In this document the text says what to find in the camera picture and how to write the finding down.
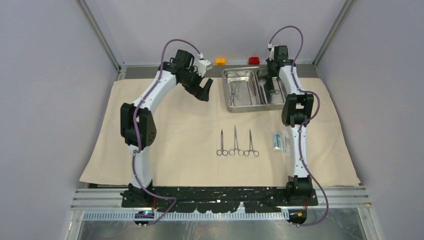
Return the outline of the yellow block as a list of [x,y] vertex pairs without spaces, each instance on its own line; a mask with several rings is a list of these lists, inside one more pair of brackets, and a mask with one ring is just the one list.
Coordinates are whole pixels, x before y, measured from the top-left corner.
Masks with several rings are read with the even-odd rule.
[[219,57],[215,59],[215,65],[216,66],[225,66],[227,64],[227,61],[223,57]]

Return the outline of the red block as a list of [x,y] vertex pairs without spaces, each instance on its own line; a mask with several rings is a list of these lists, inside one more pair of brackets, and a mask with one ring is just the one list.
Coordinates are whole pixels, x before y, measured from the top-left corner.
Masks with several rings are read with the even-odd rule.
[[249,65],[259,65],[260,64],[260,58],[257,56],[251,56],[248,58],[248,64]]

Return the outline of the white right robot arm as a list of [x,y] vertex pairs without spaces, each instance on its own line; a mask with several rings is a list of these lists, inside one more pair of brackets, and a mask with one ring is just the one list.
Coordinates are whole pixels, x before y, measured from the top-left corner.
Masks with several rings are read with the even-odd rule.
[[291,166],[285,199],[291,205],[299,205],[313,195],[312,178],[305,168],[307,159],[304,150],[314,96],[306,93],[300,83],[295,62],[289,59],[288,47],[269,43],[267,49],[267,76],[270,80],[281,80],[286,91],[281,121],[288,133]]

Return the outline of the steel forceps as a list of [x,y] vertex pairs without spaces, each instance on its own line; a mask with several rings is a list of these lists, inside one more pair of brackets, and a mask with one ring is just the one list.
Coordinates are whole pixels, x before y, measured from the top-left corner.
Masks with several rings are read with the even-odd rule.
[[240,92],[239,91],[239,85],[240,85],[240,78],[239,77],[237,79],[230,81],[230,104],[233,107],[236,106],[236,99],[238,98],[237,94]]

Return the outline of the long steel needle holder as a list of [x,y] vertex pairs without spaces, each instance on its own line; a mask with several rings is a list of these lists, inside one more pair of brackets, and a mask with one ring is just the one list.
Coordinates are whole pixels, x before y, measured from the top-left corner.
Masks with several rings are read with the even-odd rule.
[[230,156],[235,156],[235,155],[238,155],[240,157],[244,156],[244,151],[239,148],[239,141],[238,141],[237,127],[236,126],[234,126],[233,148],[228,150],[228,154]]

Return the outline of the curved steel scissors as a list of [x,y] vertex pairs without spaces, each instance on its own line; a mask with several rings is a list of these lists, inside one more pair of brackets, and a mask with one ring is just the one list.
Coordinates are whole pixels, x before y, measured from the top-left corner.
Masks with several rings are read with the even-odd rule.
[[280,93],[280,91],[278,89],[276,89],[275,85],[274,85],[274,80],[273,78],[269,78],[268,79],[268,88],[269,88],[269,94],[272,95],[278,95]]

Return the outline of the green white sterile packet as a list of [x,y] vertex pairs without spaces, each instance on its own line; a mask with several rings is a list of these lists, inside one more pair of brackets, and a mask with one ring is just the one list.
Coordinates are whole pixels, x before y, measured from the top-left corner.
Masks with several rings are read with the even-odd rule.
[[272,133],[272,150],[273,151],[283,151],[283,141],[282,134],[279,132]]

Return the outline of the steel mesh instrument tray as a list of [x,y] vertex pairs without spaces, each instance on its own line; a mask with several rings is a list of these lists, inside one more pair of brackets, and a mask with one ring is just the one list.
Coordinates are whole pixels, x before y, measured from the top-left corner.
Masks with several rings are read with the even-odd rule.
[[[279,94],[270,95],[266,67],[227,68],[222,72],[226,108],[230,113],[281,111],[287,92],[281,79],[273,77]],[[230,104],[230,82],[240,78],[236,106]]]

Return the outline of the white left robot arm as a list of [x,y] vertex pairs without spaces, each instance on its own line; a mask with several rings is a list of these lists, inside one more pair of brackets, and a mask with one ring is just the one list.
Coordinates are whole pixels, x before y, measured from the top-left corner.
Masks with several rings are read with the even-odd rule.
[[153,178],[150,171],[150,146],[157,136],[154,113],[165,96],[178,84],[196,99],[209,100],[212,79],[204,86],[201,82],[213,64],[179,49],[175,57],[164,61],[158,68],[154,80],[132,103],[120,107],[120,135],[131,152],[131,179],[128,189],[121,193],[122,206],[148,207],[157,195],[152,192]]

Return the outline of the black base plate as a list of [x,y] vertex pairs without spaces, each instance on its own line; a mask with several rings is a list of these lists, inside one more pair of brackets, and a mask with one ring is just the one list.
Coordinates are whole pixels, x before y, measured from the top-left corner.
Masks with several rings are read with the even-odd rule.
[[176,187],[149,186],[149,192],[132,185],[120,193],[124,208],[149,208],[164,213],[275,213],[279,207],[317,206],[313,191],[309,198],[288,195],[284,187]]

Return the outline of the straight steel scissors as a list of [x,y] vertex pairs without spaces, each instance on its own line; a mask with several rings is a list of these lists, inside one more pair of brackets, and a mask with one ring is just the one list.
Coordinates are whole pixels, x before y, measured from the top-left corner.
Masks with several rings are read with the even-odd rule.
[[219,145],[219,149],[216,150],[216,155],[217,156],[227,156],[229,154],[228,150],[226,150],[224,148],[224,134],[223,134],[223,130],[221,130],[220,132],[220,145]]

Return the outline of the steel hemostat clamp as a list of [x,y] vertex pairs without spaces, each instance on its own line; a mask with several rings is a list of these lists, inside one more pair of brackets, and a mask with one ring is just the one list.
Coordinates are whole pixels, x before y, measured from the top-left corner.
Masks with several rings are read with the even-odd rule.
[[254,149],[253,136],[252,136],[252,131],[250,129],[249,129],[249,147],[248,147],[248,150],[243,151],[243,155],[245,157],[249,157],[250,155],[253,155],[254,157],[258,157],[260,155],[259,151]]

